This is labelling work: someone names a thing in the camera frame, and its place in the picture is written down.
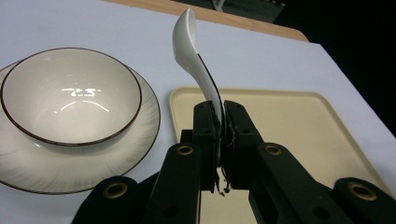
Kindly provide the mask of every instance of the brass insert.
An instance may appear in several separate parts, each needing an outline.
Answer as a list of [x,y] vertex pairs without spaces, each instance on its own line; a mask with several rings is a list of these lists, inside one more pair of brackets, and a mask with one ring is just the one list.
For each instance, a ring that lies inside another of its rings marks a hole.
[[193,151],[194,151],[194,149],[192,147],[188,147],[188,146],[181,146],[181,147],[177,148],[177,154],[179,154],[181,156],[190,155]]
[[265,150],[274,156],[278,156],[282,153],[282,150],[279,147],[273,147],[273,146],[269,146],[269,147],[265,147]]
[[122,182],[108,184],[103,190],[103,196],[108,199],[117,199],[122,196],[128,189],[128,186]]
[[354,196],[363,199],[365,201],[375,201],[376,194],[371,189],[365,187],[364,185],[356,182],[350,182],[347,184],[347,188],[350,193]]

